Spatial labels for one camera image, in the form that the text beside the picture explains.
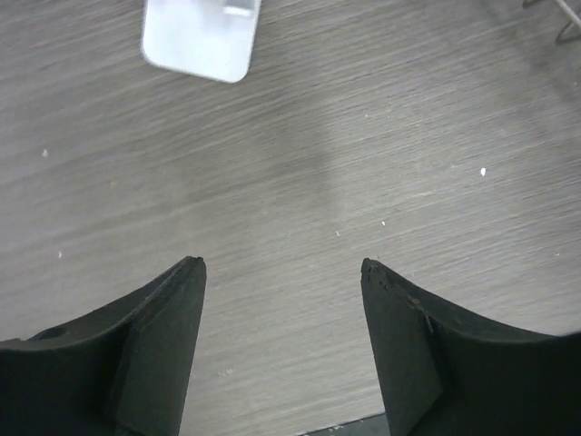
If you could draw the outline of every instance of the white object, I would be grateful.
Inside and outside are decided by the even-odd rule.
[[[261,0],[146,0],[143,56],[180,73],[235,83],[248,73]]]

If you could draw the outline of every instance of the gray wood surface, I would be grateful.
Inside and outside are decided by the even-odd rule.
[[[182,435],[289,436],[382,409],[366,256],[578,330],[581,45],[519,3],[266,0],[227,85],[145,64],[141,2],[3,2],[0,339],[203,256]]]

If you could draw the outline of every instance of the wood grain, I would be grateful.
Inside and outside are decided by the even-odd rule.
[[[147,65],[140,2],[3,2],[0,339],[203,256],[182,435],[288,436],[382,409],[366,256],[578,330],[581,45],[519,3],[263,2],[226,85]]]

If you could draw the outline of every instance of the metal rack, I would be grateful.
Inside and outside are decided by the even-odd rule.
[[[523,8],[528,9],[545,0],[523,0]],[[553,0],[569,18],[569,22],[556,36],[557,44],[566,44],[581,39],[581,10],[575,12],[566,0]]]

